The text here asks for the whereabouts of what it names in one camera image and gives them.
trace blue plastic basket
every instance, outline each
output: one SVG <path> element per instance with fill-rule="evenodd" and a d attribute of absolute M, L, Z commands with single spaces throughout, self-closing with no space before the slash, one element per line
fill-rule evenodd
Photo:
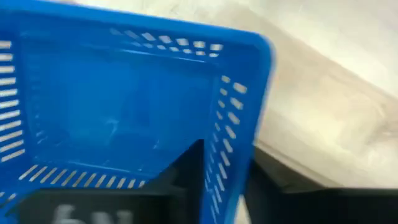
<path fill-rule="evenodd" d="M 138 188 L 205 140 L 202 223 L 232 223 L 271 67 L 259 35 L 0 3 L 0 215 L 41 187 Z"/>

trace shopping basket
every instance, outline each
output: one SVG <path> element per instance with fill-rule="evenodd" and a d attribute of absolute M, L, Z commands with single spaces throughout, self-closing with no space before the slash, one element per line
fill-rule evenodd
<path fill-rule="evenodd" d="M 204 139 L 202 223 L 231 223 L 269 44 L 240 30 L 0 2 L 0 216 L 44 187 L 135 189 Z"/>

